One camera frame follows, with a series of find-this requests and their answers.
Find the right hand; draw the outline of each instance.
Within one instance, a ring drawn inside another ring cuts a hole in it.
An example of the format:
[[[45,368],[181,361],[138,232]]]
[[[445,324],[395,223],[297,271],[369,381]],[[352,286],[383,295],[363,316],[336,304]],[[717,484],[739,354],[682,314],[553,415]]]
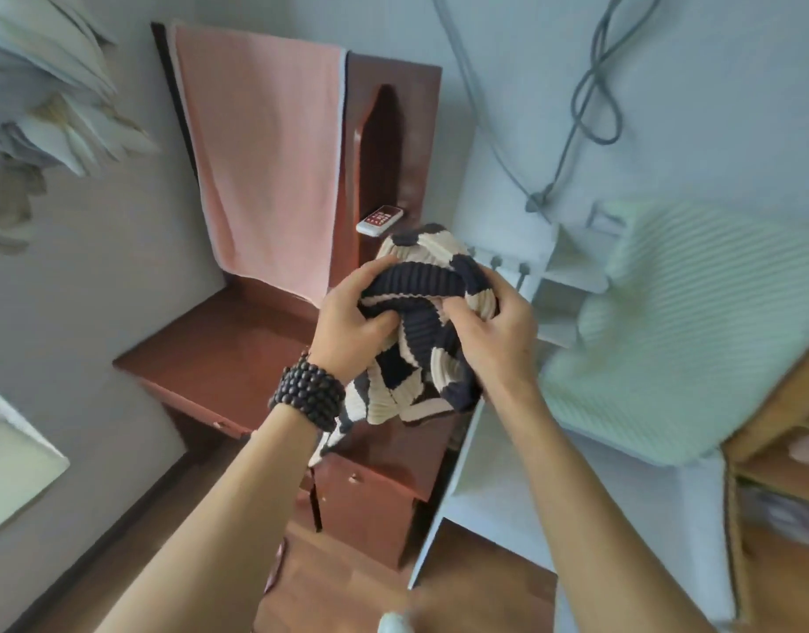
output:
[[[463,345],[466,361],[495,399],[519,386],[536,388],[536,320],[530,303],[495,271],[484,268],[498,299],[499,314],[483,321],[463,298],[447,298],[442,307]]]

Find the forearm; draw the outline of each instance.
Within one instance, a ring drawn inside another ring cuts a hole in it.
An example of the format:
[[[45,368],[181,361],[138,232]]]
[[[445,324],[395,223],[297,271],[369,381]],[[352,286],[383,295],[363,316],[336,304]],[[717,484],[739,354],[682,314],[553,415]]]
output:
[[[536,386],[492,395],[583,633],[713,631],[568,440]]]
[[[277,406],[100,633],[248,633],[317,430]]]

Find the hand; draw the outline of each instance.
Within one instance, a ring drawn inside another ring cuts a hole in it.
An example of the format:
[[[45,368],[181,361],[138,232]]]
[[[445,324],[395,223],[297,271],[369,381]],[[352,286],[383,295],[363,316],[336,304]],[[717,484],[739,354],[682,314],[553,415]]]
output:
[[[536,386],[536,320],[531,305],[507,280],[484,268],[498,299],[499,314],[483,321],[463,298],[448,298],[442,307],[463,345],[463,355],[495,401],[519,386]]]
[[[399,314],[387,310],[367,320],[357,309],[357,302],[363,289],[397,262],[395,255],[367,262],[328,292],[319,310],[308,362],[322,367],[343,384],[367,369],[384,340],[399,326]]]

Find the brown wooden furniture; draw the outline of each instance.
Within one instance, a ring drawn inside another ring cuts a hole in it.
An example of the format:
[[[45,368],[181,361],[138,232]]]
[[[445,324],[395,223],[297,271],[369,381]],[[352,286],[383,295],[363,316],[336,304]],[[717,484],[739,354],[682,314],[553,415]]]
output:
[[[153,25],[189,144],[164,28]],[[334,286],[378,252],[357,222],[383,204],[405,211],[394,230],[416,225],[425,196],[441,69],[349,53],[343,155],[329,283]],[[193,149],[188,146],[193,159]],[[313,339],[317,310],[253,279],[226,276],[226,287],[115,361],[172,411],[188,447],[196,421],[231,438],[262,424],[282,369]],[[296,499],[297,519],[321,526],[395,566],[416,502],[427,501],[455,417],[405,427],[358,426]]]
[[[809,501],[809,464],[788,446],[809,431],[809,353],[780,382],[754,417],[724,445],[731,483],[728,533],[745,630],[809,633],[809,547],[765,527],[742,524],[736,479]]]

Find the left hand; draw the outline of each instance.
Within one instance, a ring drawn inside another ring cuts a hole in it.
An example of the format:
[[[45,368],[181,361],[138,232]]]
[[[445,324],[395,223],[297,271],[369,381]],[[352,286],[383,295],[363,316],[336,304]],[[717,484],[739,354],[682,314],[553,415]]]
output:
[[[397,262],[395,255],[367,262],[323,300],[307,361],[322,367],[344,385],[367,369],[384,340],[399,326],[399,314],[395,311],[387,310],[367,320],[357,308],[364,288]]]

